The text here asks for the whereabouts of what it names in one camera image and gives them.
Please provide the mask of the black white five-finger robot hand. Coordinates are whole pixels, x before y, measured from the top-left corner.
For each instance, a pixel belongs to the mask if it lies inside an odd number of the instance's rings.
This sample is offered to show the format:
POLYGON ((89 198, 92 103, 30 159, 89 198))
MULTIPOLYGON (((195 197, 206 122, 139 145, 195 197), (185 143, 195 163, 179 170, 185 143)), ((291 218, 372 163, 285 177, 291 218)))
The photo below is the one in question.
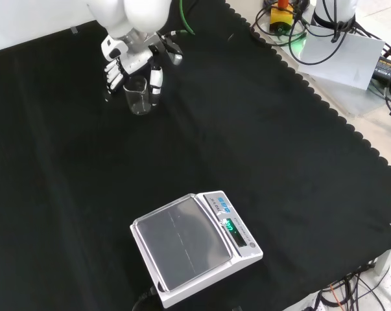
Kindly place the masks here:
POLYGON ((107 93, 115 94, 132 77, 148 69, 148 104, 151 108, 157 106, 163 84, 163 69, 156 57, 162 47, 161 38, 155 32, 145 34, 133 29, 123 38, 108 35, 101 44, 102 53, 108 61, 104 68, 107 93))

